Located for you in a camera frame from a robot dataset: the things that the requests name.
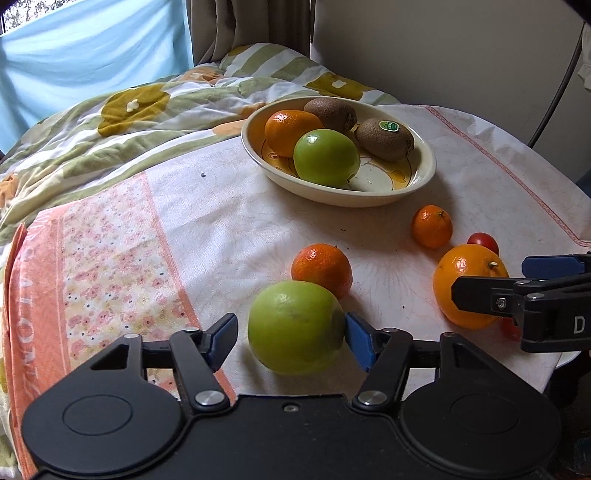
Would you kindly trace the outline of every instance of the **mandarin orange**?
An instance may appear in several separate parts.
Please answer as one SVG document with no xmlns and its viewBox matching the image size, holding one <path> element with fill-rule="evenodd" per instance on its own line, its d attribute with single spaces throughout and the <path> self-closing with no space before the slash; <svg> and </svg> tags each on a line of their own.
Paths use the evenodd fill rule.
<svg viewBox="0 0 591 480">
<path fill-rule="evenodd" d="M 316 283 L 337 299 L 347 295 L 353 284 L 353 272 L 346 255 L 327 244 L 302 249 L 291 264 L 291 278 Z"/>
<path fill-rule="evenodd" d="M 297 141 L 312 130 L 324 128 L 320 118 L 303 110 L 280 110 L 265 124 L 265 139 L 280 157 L 293 157 Z"/>
<path fill-rule="evenodd" d="M 420 245 L 431 249 L 441 248 L 452 238 L 452 219 L 444 209 L 427 205 L 414 214 L 411 232 Z"/>
</svg>

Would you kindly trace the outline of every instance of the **cherry tomato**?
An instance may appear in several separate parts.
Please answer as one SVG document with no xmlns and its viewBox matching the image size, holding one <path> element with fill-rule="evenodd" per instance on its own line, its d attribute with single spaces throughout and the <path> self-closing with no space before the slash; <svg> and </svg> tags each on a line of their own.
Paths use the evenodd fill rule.
<svg viewBox="0 0 591 480">
<path fill-rule="evenodd" d="M 488 233 L 477 232 L 470 235 L 470 238 L 466 242 L 467 244 L 476 244 L 486 247 L 488 250 L 492 250 L 497 255 L 499 254 L 499 246 L 496 241 Z"/>
<path fill-rule="evenodd" d="M 503 317 L 501 319 L 501 332 L 503 336 L 512 342 L 519 342 L 521 340 L 521 329 L 513 325 L 513 319 Z"/>
</svg>

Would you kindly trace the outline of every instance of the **fruit bowl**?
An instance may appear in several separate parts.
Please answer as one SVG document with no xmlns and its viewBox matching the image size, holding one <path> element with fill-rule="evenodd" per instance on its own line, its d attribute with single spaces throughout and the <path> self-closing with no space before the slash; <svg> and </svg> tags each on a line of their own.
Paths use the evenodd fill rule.
<svg viewBox="0 0 591 480">
<path fill-rule="evenodd" d="M 357 175 L 342 188 L 324 187 L 298 178 L 292 158 L 280 157 L 265 142 L 265 124 L 279 110 L 302 110 L 304 105 L 318 96 L 280 100 L 254 112 L 242 126 L 244 148 L 263 169 L 269 179 L 291 193 L 315 202 L 340 207 L 373 207 L 396 202 L 400 198 L 424 187 L 435 175 L 436 161 L 431 147 L 405 122 L 374 106 L 354 100 L 350 103 L 357 113 L 358 124 L 368 118 L 393 120 L 407 127 L 413 134 L 415 148 L 408 157 L 387 162 L 372 156 L 359 146 L 353 132 L 348 133 L 361 157 Z"/>
</svg>

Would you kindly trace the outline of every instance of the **window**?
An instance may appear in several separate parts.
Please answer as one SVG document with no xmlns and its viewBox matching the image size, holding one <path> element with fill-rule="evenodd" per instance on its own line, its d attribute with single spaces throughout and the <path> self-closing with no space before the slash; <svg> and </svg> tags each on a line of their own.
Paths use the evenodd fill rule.
<svg viewBox="0 0 591 480">
<path fill-rule="evenodd" d="M 4 29 L 9 31 L 74 1 L 76 0 L 17 0 L 2 16 Z"/>
</svg>

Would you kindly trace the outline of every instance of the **white wall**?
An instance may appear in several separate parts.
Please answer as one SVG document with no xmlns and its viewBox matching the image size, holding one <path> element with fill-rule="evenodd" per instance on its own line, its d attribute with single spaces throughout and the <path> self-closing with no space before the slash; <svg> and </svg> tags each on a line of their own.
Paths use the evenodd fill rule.
<svg viewBox="0 0 591 480">
<path fill-rule="evenodd" d="M 485 118 L 527 143 L 582 20 L 561 0 L 317 0 L 313 58 L 404 103 Z M 536 150 L 577 180 L 591 168 L 591 93 L 573 77 Z"/>
</svg>

